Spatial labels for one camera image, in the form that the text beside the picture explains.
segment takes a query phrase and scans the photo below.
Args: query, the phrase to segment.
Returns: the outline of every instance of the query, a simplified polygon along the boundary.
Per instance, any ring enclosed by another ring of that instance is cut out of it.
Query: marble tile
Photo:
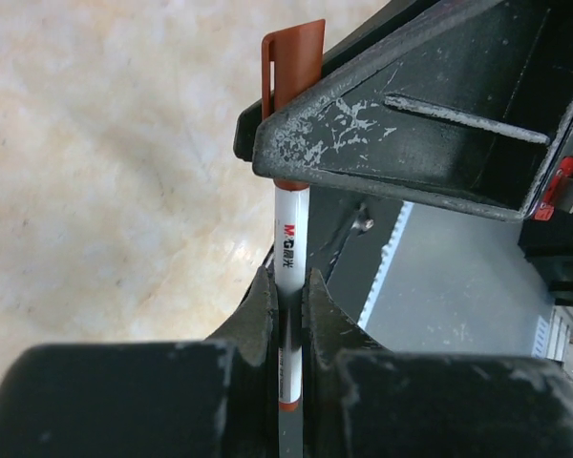
[[[0,380],[48,342],[199,339],[271,243],[231,151],[268,31],[380,0],[0,0]]]

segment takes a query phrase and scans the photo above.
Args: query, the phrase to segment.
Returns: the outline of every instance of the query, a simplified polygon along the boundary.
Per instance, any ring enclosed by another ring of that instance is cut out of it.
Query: red part
[[[556,174],[550,181],[550,185],[545,191],[545,196],[541,200],[541,204],[535,212],[533,219],[536,221],[549,221],[554,215],[554,205],[552,202],[556,196],[556,190],[560,187],[563,178],[571,177],[573,175],[573,157],[565,157],[561,161],[561,166],[556,171]]]

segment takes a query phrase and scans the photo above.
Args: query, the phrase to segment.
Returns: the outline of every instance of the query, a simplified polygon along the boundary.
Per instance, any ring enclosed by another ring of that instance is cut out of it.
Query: gray panel
[[[394,351],[530,356],[552,300],[520,225],[416,204],[367,331]]]

